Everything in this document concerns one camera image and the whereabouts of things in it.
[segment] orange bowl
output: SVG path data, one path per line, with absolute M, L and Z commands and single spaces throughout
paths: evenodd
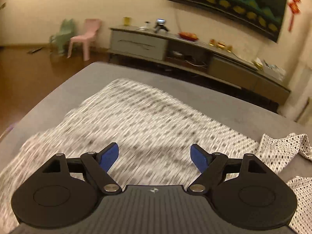
M 179 33 L 179 36 L 182 38 L 182 39 L 185 39 L 185 40 L 190 40 L 190 41 L 196 41 L 198 40 L 197 36 L 196 37 L 191 37 L 190 36 L 190 33 L 188 32 L 180 32 Z

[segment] wooden floor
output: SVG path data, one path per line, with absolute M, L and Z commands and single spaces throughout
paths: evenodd
M 67 59 L 48 49 L 27 54 L 30 49 L 0 50 L 0 134 L 71 76 L 95 61 L 108 59 L 106 54 L 91 53 L 85 62 L 79 50 Z
M 27 54 L 29 50 L 30 48 L 0 50 L 0 135 L 74 74 L 95 61 L 108 61 L 108 54 L 91 52 L 91 59 L 84 62 L 79 49 L 73 51 L 70 59 L 60 57 L 56 51 L 50 54 L 49 49 Z M 112 62 L 194 83 L 273 112 L 278 107 L 277 103 L 255 93 L 185 70 L 122 56 L 114 57 Z

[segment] cabinet top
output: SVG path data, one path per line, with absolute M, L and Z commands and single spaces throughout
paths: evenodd
M 277 80 L 276 78 L 274 78 L 273 76 L 271 76 L 269 74 L 264 73 L 263 71 L 258 70 L 254 64 L 247 62 L 243 59 L 240 59 L 239 57 L 237 57 L 233 53 L 230 53 L 226 50 L 221 50 L 221 49 L 216 48 L 214 46 L 211 46 L 209 44 L 203 43 L 199 40 L 196 42 L 184 40 L 184 39 L 180 38 L 180 36 L 178 34 L 173 34 L 171 32 L 166 32 L 163 30 L 159 31 L 158 33 L 155 33 L 153 30 L 139 30 L 138 26 L 116 26 L 116 27 L 111 27 L 110 29 L 113 31 L 132 32 L 132 33 L 136 33 L 136 34 L 147 35 L 147 36 L 152 36 L 152 37 L 161 38 L 161 39 L 176 40 L 176 41 L 188 43 L 188 44 L 193 45 L 193 46 L 198 46 L 200 48 L 204 48 L 204 49 L 206 49 L 206 50 L 208 50 L 208 51 L 210 51 L 216 55 L 219 55 L 219 56 L 227 58 L 233 62 L 236 62 L 237 64 L 244 66 L 246 69 L 251 70 L 254 73 L 256 73 L 262 77 L 265 77 L 268 80 L 270 80 L 270 81 L 282 86 L 283 88 L 287 89 L 285 83 L 283 83 L 280 80 Z

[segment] pink plastic chair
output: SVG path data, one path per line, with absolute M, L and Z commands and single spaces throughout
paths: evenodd
M 96 33 L 101 27 L 102 21 L 100 19 L 86 19 L 84 35 L 79 35 L 71 38 L 71 42 L 68 48 L 68 57 L 71 57 L 71 51 L 73 49 L 73 43 L 83 43 L 83 60 L 87 61 L 90 59 L 90 43 L 96 40 Z

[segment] green plastic chair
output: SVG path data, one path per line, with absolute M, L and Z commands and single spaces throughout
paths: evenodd
M 64 19 L 61 26 L 60 31 L 52 35 L 50 37 L 49 43 L 55 43 L 58 49 L 59 55 L 63 55 L 65 53 L 64 45 L 71 40 L 71 37 L 74 37 L 76 33 L 76 27 L 74 24 L 74 20 L 66 20 Z

